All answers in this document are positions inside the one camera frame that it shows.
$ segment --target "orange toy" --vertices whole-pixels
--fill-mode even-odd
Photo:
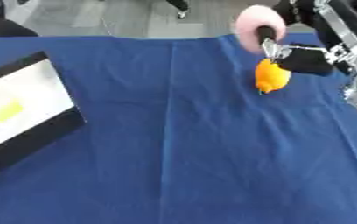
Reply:
[[[270,59],[262,60],[255,70],[255,84],[261,93],[284,88],[291,78],[291,71],[283,70]]]

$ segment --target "gray floor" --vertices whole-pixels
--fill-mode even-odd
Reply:
[[[192,39],[231,32],[238,13],[251,4],[272,5],[277,0],[189,0],[184,20],[164,0],[31,0],[7,3],[8,19],[43,36],[113,35],[126,38]],[[292,32],[309,32],[301,25]]]

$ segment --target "pink sponge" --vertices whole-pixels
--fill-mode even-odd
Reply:
[[[270,7],[252,5],[244,10],[235,22],[235,32],[242,46],[252,53],[261,53],[256,30],[268,25],[276,30],[276,41],[281,40],[286,33],[286,24],[279,14]]]

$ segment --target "table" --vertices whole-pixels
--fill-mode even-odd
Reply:
[[[357,223],[341,74],[259,95],[233,36],[0,38],[0,66],[41,50],[88,124],[0,173],[0,224]]]

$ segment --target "blue cloth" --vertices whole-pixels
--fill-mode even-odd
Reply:
[[[87,125],[0,172],[0,224],[357,224],[343,75],[259,95],[233,36],[0,38],[0,66],[41,50]]]

